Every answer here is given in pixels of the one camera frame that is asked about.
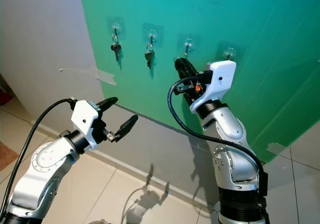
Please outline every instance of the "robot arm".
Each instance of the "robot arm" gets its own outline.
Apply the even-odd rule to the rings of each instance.
[[[138,120],[133,115],[116,132],[109,132],[101,120],[105,110],[117,102],[116,97],[97,104],[77,101],[71,121],[75,131],[65,131],[59,139],[40,146],[31,164],[18,181],[1,224],[39,224],[46,216],[62,178],[87,150],[95,150],[102,141],[119,141]]]
[[[207,70],[197,72],[186,58],[174,61],[183,87],[174,90],[183,94],[190,111],[202,119],[201,125],[208,136],[216,133],[222,140],[229,141],[249,150],[246,129],[228,105],[221,103],[223,95],[231,88],[236,63],[231,60],[209,62]],[[259,171],[257,163],[247,153],[224,144],[215,145],[212,158],[214,173],[219,187],[220,224],[268,224],[265,199],[259,196]]]

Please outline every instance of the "red object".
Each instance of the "red object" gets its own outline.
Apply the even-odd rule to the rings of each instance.
[[[0,89],[0,106],[6,104],[8,101],[12,99],[8,93],[5,93],[3,90]]]

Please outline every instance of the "key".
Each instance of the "key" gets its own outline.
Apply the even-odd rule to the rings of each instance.
[[[146,65],[149,69],[151,69],[151,62],[152,62],[152,59],[154,58],[154,55],[155,55],[155,51],[153,50],[147,50],[144,54],[144,57],[147,61]]]
[[[121,49],[121,45],[120,44],[112,44],[111,45],[111,50],[114,51],[115,54],[115,60],[118,62],[119,61],[119,51]]]

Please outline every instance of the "tiled floor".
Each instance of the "tiled floor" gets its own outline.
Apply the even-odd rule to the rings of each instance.
[[[20,152],[31,125],[14,99],[0,107],[0,140]],[[269,173],[267,210],[272,224],[319,223],[320,123],[265,166]],[[16,181],[29,167],[31,154],[52,138],[36,132]],[[0,200],[13,163],[0,172]],[[63,179],[45,224],[87,224],[106,219],[112,224],[218,224],[211,216],[115,167],[82,155]]]

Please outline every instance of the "white wall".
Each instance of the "white wall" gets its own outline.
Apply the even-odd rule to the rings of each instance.
[[[96,66],[81,0],[1,0],[1,6],[1,73],[34,118],[65,97],[94,102],[103,98],[93,77],[59,72],[60,68]],[[115,131],[130,115],[114,106],[103,119]],[[64,105],[44,124],[60,132],[71,128],[70,116]],[[206,142],[140,117],[127,138],[102,143],[99,150],[144,172],[153,163],[154,176],[161,180],[192,195],[200,187],[197,197],[211,203],[218,199]]]

